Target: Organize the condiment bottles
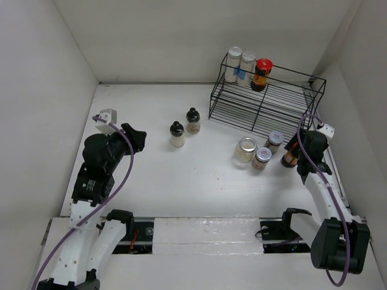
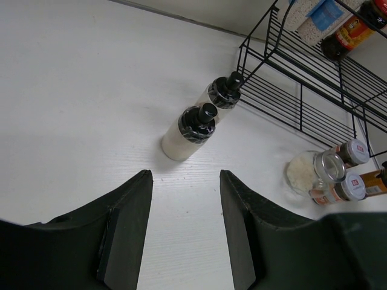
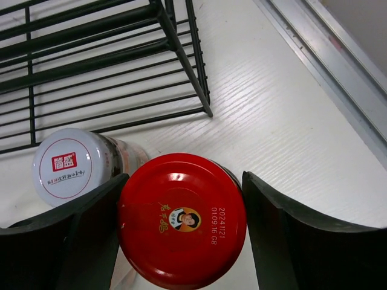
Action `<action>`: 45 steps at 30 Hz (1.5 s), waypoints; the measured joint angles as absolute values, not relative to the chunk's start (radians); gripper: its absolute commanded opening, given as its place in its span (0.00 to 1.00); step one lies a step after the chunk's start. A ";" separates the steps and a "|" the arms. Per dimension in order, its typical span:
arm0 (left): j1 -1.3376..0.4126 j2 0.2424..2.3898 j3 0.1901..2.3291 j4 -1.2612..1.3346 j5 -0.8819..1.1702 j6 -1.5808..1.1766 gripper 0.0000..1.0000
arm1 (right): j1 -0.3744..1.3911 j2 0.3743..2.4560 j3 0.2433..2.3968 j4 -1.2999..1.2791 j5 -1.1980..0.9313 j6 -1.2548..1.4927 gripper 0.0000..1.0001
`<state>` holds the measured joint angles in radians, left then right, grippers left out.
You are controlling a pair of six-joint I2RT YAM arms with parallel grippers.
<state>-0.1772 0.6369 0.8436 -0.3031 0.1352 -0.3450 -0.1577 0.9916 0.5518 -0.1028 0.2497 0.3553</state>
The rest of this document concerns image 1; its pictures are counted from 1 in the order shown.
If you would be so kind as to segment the red-lid brown sauce jar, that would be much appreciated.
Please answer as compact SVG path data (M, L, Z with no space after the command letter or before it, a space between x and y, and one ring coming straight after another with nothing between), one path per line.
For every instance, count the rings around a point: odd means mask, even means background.
M286 145L287 152L283 155L281 163L287 168L294 168L297 166L300 152L299 143L295 142L293 145Z

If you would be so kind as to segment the black-capped white powder bottle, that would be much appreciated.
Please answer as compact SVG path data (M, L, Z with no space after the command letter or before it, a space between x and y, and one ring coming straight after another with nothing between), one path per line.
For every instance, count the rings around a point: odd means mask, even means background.
M184 127L179 121L174 121L170 126L171 145L182 147L185 145Z

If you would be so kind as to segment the black-capped brown spice bottle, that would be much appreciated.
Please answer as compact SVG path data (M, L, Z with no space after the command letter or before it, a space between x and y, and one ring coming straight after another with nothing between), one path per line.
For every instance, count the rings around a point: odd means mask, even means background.
M186 130L190 134L197 134L200 131L200 113L195 108L190 108L186 114Z

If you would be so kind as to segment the red-capped dark sauce bottle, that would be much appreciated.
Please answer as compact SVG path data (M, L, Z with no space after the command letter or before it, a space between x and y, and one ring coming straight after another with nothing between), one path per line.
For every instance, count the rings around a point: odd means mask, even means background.
M255 73L250 87L253 91L261 92L264 90L267 82L267 76L271 73L273 62L269 59L258 59L255 66Z

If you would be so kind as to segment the silver-capped blue-label shaker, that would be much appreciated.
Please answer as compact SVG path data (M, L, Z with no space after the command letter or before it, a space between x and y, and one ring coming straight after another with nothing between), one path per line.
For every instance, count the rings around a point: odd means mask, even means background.
M255 53L245 51L242 53L239 72L237 77L237 84L239 86L247 86L251 79L252 71L255 67L256 55Z
M237 80L239 66L242 57L242 49L240 47L231 47L227 52L226 67L224 78L226 82L233 83Z

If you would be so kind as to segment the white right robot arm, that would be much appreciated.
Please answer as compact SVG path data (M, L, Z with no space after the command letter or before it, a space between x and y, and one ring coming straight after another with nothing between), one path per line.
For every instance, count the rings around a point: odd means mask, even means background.
M308 210L288 208L279 223L287 238L298 235L310 248L315 268L344 274L360 274L366 259L370 230L356 221L340 198L332 180L332 171L323 161L328 137L321 131L300 130L297 172L311 194L321 222Z

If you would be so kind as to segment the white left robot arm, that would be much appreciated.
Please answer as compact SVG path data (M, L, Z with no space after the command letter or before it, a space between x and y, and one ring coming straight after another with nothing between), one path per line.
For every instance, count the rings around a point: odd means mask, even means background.
M69 230L43 262L32 289L100 289L99 277L115 247L134 235L134 215L112 210L99 233L97 224L104 207L128 180L146 136L128 123L117 127L104 121L100 132L85 140L71 196ZM124 156L131 157L130 167L114 187L113 173Z

